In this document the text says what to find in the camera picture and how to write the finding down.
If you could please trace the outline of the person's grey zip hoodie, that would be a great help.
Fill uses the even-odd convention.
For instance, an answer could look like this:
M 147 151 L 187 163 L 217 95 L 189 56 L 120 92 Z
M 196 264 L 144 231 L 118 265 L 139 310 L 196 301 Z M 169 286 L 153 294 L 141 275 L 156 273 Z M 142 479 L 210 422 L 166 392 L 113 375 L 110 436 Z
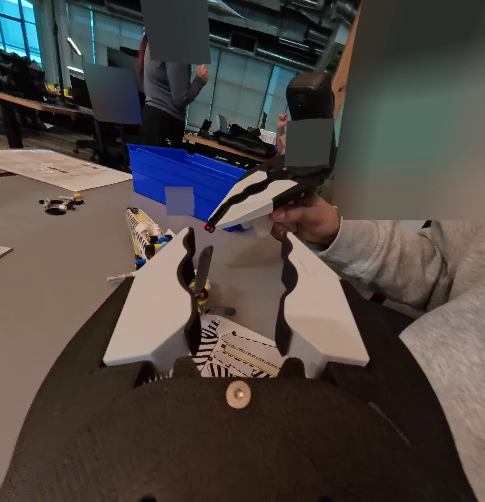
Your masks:
M 485 223 L 402 235 L 401 301 L 424 309 L 403 335 L 444 408 L 467 477 L 485 501 Z

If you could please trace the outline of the person's right hand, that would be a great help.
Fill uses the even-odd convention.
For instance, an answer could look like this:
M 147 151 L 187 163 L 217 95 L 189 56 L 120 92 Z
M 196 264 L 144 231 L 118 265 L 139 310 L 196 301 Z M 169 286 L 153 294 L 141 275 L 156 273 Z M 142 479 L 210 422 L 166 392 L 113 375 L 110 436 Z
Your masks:
M 337 209 L 320 196 L 286 204 L 270 215 L 273 221 L 271 235 L 281 241 L 291 224 L 302 240 L 328 248 L 336 239 L 341 225 Z

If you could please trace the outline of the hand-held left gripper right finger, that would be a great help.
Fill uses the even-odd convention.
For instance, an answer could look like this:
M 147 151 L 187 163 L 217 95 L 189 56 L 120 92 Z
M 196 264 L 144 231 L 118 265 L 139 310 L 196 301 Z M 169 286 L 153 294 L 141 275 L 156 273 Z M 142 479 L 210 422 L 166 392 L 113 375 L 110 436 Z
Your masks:
M 275 342 L 281 355 L 302 361 L 305 377 L 318 379 L 327 363 L 365 367 L 369 355 L 339 277 L 296 235 L 282 238 Z

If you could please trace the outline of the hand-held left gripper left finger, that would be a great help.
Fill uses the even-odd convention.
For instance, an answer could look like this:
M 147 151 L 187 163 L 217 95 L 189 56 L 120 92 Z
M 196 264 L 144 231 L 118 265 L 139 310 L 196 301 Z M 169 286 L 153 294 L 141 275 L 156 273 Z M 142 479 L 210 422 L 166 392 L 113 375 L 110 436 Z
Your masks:
M 194 229 L 187 227 L 136 273 L 103 356 L 106 366 L 148 361 L 168 372 L 177 358 L 197 353 L 195 252 Z

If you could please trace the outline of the blue plastic bin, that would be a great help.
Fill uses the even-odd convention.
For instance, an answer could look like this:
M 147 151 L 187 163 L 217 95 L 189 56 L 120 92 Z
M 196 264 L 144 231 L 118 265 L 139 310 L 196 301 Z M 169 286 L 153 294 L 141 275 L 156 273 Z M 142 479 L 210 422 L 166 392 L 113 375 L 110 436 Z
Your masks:
M 166 204 L 166 187 L 191 187 L 194 210 L 190 214 L 207 222 L 245 169 L 184 149 L 127 144 L 133 189 Z

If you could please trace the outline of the wooden post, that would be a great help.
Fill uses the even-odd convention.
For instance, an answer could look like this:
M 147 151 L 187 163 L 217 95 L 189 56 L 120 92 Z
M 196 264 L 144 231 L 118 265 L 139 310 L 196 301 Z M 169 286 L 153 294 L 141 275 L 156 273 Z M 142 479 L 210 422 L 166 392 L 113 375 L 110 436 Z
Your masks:
M 350 33 L 348 35 L 347 42 L 345 44 L 342 57 L 340 59 L 339 65 L 337 67 L 336 74 L 332 80 L 332 91 L 334 93 L 335 103 L 334 103 L 334 120 L 337 121 L 340 112 L 342 110 L 342 106 L 345 101 L 346 95 L 346 85 L 348 79 L 348 73 L 350 68 L 350 62 L 353 52 L 354 40 L 356 36 L 356 30 L 359 20 L 359 15 L 361 11 L 362 2 L 359 5 L 359 9 L 357 11 L 356 17 L 352 24 Z

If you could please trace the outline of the pile of loose lego pieces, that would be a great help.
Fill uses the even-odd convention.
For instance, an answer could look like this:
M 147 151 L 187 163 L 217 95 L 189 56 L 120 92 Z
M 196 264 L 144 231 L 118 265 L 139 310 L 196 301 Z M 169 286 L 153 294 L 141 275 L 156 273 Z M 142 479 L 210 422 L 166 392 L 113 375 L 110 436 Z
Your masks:
M 76 206 L 84 204 L 82 194 L 73 193 L 71 196 L 59 196 L 57 199 L 45 198 L 38 201 L 44 208 L 46 214 L 63 215 L 69 211 L 74 211 Z

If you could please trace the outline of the open instruction booklet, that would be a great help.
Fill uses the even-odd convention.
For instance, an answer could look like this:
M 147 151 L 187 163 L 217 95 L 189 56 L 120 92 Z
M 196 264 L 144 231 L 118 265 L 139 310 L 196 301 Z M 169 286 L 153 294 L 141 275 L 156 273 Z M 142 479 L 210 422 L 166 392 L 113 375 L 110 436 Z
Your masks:
M 114 185 L 132 174 L 51 150 L 0 150 L 0 169 L 72 192 Z

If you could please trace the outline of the person's right forearm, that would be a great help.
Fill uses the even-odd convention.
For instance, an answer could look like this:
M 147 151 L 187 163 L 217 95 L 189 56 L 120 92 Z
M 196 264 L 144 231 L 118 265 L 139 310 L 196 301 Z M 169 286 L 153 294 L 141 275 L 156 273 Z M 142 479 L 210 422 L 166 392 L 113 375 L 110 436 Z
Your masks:
M 427 312 L 449 300 L 459 228 L 456 221 L 434 221 L 406 232 L 398 221 L 342 219 L 334 241 L 327 248 L 315 245 L 314 252 L 336 272 Z

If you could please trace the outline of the black bag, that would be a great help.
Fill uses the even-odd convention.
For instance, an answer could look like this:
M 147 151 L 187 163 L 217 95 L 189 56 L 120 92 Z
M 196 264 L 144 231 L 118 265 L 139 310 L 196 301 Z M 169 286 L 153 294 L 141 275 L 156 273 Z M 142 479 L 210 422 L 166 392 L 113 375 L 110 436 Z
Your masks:
M 212 138 L 222 146 L 237 149 L 240 152 L 270 159 L 277 155 L 276 148 L 261 138 L 260 129 L 246 130 L 238 124 L 232 124 L 227 132 L 215 131 Z

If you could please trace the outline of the long wooden workbench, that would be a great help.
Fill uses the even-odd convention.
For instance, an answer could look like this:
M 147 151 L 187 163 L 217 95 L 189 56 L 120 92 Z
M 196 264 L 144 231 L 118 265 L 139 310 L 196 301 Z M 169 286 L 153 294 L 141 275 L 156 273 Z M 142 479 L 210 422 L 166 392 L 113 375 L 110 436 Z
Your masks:
M 36 110 L 41 112 L 54 113 L 59 115 L 88 116 L 95 119 L 94 113 L 91 109 L 85 107 L 69 107 L 66 105 L 44 103 L 36 100 L 29 100 L 13 96 L 0 91 L 0 106 L 2 110 L 2 117 L 5 127 L 5 134 L 10 149 L 23 149 L 22 137 L 20 126 L 15 117 L 14 110 L 22 107 L 25 109 Z

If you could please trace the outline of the zebra striped sticker sheet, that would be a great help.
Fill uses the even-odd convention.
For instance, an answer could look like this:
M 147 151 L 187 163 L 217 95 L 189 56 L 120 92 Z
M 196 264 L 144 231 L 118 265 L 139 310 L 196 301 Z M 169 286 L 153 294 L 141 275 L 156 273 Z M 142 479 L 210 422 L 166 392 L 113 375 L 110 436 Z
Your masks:
M 201 317 L 202 337 L 190 355 L 205 378 L 275 378 L 283 366 L 274 341 L 226 318 Z

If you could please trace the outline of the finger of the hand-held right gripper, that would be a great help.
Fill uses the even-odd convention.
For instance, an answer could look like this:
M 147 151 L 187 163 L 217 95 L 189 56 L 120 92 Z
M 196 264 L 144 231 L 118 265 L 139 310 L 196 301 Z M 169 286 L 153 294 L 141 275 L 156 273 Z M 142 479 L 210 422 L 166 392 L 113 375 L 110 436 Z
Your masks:
M 213 225 L 213 216 L 221 216 L 232 202 L 243 200 L 249 194 L 263 191 L 271 181 L 296 181 L 296 186 L 274 198 L 273 210 L 298 200 L 298 181 L 288 169 L 254 169 L 240 178 L 208 219 Z
M 296 181 L 271 181 L 263 191 L 232 202 L 221 216 L 213 216 L 213 228 L 226 229 L 239 224 L 244 229 L 253 228 L 258 237 L 270 235 L 273 226 L 270 214 L 274 210 L 274 198 L 295 186 Z

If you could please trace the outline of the lego airplane model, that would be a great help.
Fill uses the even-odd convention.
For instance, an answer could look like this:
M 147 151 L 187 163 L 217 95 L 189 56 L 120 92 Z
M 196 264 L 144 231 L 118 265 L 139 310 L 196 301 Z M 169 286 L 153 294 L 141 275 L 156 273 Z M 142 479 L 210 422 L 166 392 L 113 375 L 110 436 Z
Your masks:
M 175 233 L 170 229 L 163 231 L 144 211 L 135 207 L 127 208 L 126 221 L 135 253 L 135 271 L 107 277 L 108 282 L 122 281 L 134 277 L 148 260 L 157 255 L 161 249 L 176 237 Z M 189 287 L 195 294 L 200 315 L 234 316 L 236 314 L 234 307 L 216 306 L 208 300 L 210 291 L 208 273 L 213 250 L 213 246 L 207 246 L 201 251 L 198 261 L 199 267 L 194 270 L 195 277 L 190 280 Z

